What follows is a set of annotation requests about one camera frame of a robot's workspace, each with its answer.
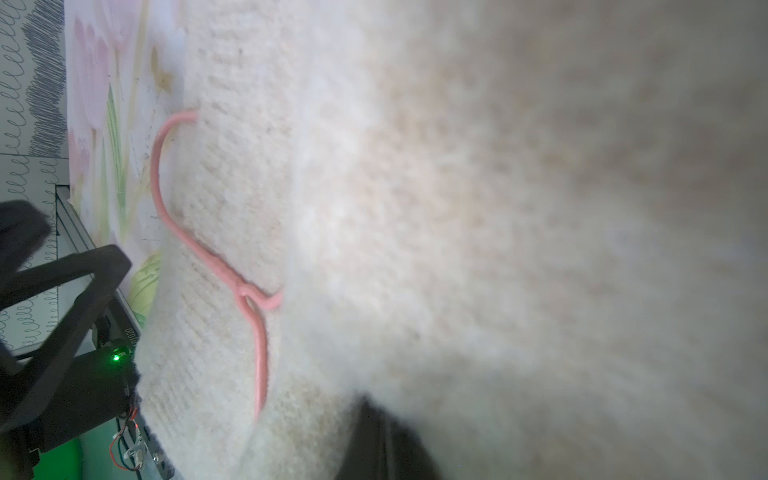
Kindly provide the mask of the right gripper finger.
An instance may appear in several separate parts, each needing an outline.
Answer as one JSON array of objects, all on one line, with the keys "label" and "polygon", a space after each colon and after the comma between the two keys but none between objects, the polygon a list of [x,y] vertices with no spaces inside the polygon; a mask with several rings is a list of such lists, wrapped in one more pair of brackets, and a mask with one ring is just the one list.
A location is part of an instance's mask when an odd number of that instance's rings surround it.
[{"label": "right gripper finger", "polygon": [[339,433],[335,479],[441,478],[417,433],[366,397],[352,400]]}]

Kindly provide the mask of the beige knitted scarf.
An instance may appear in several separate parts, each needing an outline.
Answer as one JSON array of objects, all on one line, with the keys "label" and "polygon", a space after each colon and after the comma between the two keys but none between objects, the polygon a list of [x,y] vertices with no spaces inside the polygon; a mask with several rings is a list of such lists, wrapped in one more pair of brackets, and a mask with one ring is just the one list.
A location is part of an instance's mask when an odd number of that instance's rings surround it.
[{"label": "beige knitted scarf", "polygon": [[142,410],[185,479],[767,475],[763,1],[191,1]]}]

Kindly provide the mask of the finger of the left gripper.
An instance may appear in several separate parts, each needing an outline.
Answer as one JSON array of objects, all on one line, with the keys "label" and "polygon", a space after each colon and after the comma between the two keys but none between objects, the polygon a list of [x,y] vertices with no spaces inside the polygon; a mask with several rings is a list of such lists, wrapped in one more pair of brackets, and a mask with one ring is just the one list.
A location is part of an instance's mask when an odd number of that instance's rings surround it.
[{"label": "finger of the left gripper", "polygon": [[19,271],[1,291],[3,309],[82,277],[91,279],[32,358],[20,364],[1,348],[1,430],[38,418],[48,407],[81,342],[114,299],[131,262],[115,245],[77,253]]},{"label": "finger of the left gripper", "polygon": [[1,203],[1,287],[42,246],[51,228],[48,217],[31,203]]}]

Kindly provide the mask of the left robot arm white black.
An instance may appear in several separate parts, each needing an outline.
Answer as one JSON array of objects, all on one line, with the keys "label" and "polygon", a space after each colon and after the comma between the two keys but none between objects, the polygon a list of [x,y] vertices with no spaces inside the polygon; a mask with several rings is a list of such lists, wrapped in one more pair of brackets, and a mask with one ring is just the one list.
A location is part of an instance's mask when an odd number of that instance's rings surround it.
[{"label": "left robot arm white black", "polygon": [[1,476],[30,479],[49,452],[135,404],[138,374],[131,351],[116,340],[89,353],[78,351],[91,327],[114,301],[131,263],[108,245],[23,268],[51,232],[31,203],[1,205],[1,307],[83,277],[90,282],[57,327],[21,362],[1,349]]}]

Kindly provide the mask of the pink wire hanger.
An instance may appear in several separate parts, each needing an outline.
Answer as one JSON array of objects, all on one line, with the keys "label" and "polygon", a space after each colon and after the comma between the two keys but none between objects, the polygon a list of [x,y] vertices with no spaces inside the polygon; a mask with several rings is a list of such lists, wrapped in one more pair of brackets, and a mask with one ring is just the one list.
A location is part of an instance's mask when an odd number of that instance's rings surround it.
[{"label": "pink wire hanger", "polygon": [[255,413],[259,418],[264,408],[269,380],[268,334],[263,313],[274,311],[281,306],[283,292],[266,294],[256,285],[248,282],[220,257],[199,243],[186,232],[167,210],[160,184],[160,160],[167,135],[179,124],[194,123],[197,112],[185,110],[173,113],[159,128],[155,137],[150,158],[150,187],[157,215],[170,232],[187,246],[195,256],[232,292],[234,302],[242,315],[248,320],[254,337],[254,390]]}]

